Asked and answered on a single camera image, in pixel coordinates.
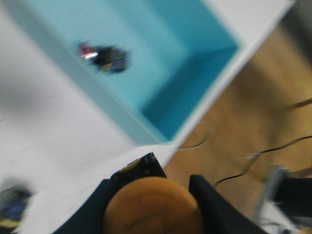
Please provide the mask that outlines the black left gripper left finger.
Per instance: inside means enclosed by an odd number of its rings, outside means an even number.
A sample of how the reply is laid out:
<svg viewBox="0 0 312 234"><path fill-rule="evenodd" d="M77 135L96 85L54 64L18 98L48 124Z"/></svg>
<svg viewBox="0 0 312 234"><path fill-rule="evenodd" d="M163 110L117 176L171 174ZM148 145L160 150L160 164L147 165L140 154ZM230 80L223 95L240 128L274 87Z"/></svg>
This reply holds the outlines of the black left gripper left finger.
<svg viewBox="0 0 312 234"><path fill-rule="evenodd" d="M83 205L54 234L101 234L103 216L109 201L116 193L116 185L104 179Z"/></svg>

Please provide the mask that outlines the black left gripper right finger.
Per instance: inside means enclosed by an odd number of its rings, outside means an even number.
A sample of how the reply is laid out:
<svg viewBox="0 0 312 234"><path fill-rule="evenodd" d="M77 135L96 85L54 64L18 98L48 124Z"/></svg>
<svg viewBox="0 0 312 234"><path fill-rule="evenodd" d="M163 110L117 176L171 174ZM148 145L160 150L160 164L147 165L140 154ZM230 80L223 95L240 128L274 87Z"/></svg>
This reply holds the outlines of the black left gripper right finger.
<svg viewBox="0 0 312 234"><path fill-rule="evenodd" d="M206 234L264 234L265 231L225 200L201 175L191 175L189 192L197 201Z"/></svg>

